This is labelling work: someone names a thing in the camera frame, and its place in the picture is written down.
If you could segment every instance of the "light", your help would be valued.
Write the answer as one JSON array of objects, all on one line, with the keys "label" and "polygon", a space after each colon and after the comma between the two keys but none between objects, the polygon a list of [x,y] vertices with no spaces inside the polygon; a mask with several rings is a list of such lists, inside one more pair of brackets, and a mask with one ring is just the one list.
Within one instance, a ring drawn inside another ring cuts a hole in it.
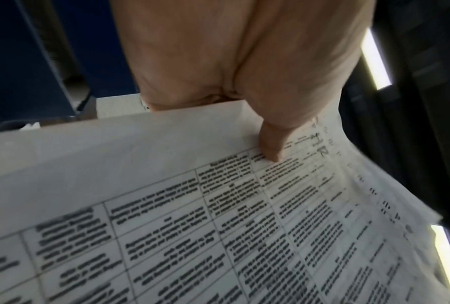
[{"label": "light", "polygon": [[446,278],[450,284],[450,242],[441,226],[432,225],[435,232],[435,248],[440,257],[441,264],[445,271]]},{"label": "light", "polygon": [[380,90],[391,85],[392,83],[385,70],[384,62],[380,57],[379,50],[377,49],[374,36],[370,29],[367,29],[365,33],[365,38],[361,44],[361,51],[363,52],[366,64],[368,65],[370,74],[375,82],[376,89]]}]

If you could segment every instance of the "hand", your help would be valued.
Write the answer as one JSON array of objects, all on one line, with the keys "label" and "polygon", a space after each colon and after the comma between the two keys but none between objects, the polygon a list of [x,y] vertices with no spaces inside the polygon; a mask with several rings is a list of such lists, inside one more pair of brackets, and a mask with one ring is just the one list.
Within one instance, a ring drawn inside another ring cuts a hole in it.
[{"label": "hand", "polygon": [[152,110],[246,99],[259,146],[279,161],[290,134],[338,98],[374,0],[111,0],[141,98]]}]

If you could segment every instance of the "paper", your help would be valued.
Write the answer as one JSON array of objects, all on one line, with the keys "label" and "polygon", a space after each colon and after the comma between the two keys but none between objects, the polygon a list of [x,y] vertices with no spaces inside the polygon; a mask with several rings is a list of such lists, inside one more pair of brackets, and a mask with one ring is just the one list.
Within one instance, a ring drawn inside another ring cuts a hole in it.
[{"label": "paper", "polygon": [[337,104],[284,159],[245,102],[0,134],[0,303],[450,303],[439,219]]}]

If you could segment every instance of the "skin crease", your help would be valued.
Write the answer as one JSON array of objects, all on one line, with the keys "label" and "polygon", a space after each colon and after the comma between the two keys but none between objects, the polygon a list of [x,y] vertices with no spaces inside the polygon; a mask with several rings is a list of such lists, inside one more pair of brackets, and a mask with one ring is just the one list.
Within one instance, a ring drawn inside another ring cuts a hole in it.
[{"label": "skin crease", "polygon": [[279,161],[360,57],[375,0],[111,0],[141,98],[161,111],[246,99]]}]

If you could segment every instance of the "human hand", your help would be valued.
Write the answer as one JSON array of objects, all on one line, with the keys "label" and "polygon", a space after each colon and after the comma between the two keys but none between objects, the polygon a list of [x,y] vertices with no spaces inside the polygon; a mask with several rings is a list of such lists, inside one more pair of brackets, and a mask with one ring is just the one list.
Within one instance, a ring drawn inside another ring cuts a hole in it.
[{"label": "human hand", "polygon": [[336,99],[360,57],[374,0],[111,0],[151,110],[246,99],[259,146],[279,161],[290,134]]}]

